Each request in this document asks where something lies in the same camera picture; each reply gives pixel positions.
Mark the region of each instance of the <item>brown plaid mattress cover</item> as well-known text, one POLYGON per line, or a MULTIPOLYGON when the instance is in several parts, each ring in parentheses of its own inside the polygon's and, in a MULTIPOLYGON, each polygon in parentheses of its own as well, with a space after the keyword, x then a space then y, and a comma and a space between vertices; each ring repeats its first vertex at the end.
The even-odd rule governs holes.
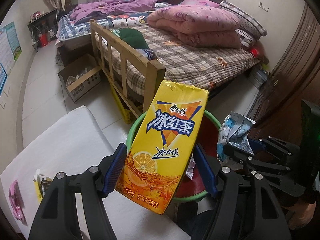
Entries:
MULTIPOLYGON (((150 49, 153 49, 166 67, 165 80, 193 85, 206 90, 226 83, 259 62, 252 54, 243 49, 194 48, 181 44, 167 31, 149 25, 134 27, 143 34, 150 49)), ((102 42, 107 55, 108 47, 102 42)), ((120 75, 120 53, 112 47, 114 70, 120 75)), ((127 61, 128 86, 143 95, 145 77, 127 61)))

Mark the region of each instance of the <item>purple blanket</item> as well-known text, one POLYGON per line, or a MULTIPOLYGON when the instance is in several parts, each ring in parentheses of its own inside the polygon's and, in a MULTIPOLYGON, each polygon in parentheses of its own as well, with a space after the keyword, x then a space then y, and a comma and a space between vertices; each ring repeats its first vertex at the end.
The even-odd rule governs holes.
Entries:
POLYGON ((75 25, 90 19, 105 19, 108 15, 120 15, 131 12, 145 12, 155 9, 156 0, 102 0, 94 3, 79 4, 70 14, 75 25))

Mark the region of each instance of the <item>yellow plastic crate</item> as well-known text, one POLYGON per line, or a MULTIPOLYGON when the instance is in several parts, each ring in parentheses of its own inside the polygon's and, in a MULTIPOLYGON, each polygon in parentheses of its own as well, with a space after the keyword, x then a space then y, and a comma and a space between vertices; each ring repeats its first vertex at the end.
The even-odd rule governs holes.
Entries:
MULTIPOLYGON (((131 122, 136 120, 137 118, 132 113, 132 111, 130 109, 128 109, 127 105, 124 103, 124 101, 119 96, 118 92, 115 90, 115 88, 113 87, 112 84, 110 84, 110 88, 111 88, 112 96, 113 96, 113 98, 119 108, 119 111, 124 119, 124 122, 126 124, 130 124, 131 122)), ((143 105, 138 106, 138 109, 141 111, 142 111, 142 108, 143 108, 143 105)))

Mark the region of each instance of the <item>baseboard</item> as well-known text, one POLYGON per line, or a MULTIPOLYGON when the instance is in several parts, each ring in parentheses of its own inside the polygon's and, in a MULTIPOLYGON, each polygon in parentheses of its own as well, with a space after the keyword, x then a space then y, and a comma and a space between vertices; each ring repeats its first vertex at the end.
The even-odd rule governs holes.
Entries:
POLYGON ((18 101, 18 109, 17 109, 17 123, 16 123, 16 131, 17 131, 17 155, 24 149, 23 147, 23 136, 22 136, 22 110, 23 110, 23 101, 24 101, 24 93, 26 91, 27 81, 29 72, 31 69, 31 65, 33 62, 33 59, 36 55, 36 51, 33 50, 30 60, 28 61, 26 73, 24 75, 20 95, 19 95, 19 101, 18 101))

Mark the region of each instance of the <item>lemon slice image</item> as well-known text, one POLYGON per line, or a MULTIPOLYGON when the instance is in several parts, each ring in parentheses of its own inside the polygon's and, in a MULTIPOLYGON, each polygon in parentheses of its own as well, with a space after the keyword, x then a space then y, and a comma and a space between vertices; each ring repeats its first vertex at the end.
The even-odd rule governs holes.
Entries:
POLYGON ((133 155, 133 164, 140 172, 156 173, 157 163, 149 152, 137 152, 133 155))

